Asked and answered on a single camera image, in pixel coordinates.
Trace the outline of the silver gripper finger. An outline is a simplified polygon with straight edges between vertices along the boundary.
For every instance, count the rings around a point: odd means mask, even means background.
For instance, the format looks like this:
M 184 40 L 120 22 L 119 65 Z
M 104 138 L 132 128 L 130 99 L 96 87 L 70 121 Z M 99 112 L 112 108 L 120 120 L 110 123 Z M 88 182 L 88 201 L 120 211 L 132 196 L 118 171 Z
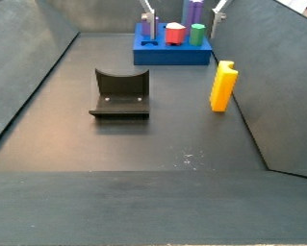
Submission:
M 210 38 L 215 37 L 215 32 L 218 29 L 218 25 L 222 22 L 222 20 L 226 17 L 224 14 L 224 10 L 227 8 L 227 6 L 230 5 L 230 3 L 233 2 L 233 0 L 220 0 L 218 5 L 212 8 L 212 26 L 211 26 L 211 34 L 210 34 Z
M 155 10 L 150 4 L 148 0 L 139 0 L 142 7 L 144 9 L 144 12 L 142 13 L 142 19 L 147 19 L 150 23 L 152 23 L 151 25 L 151 39 L 155 39 L 155 27 L 154 27 L 154 23 L 155 23 Z

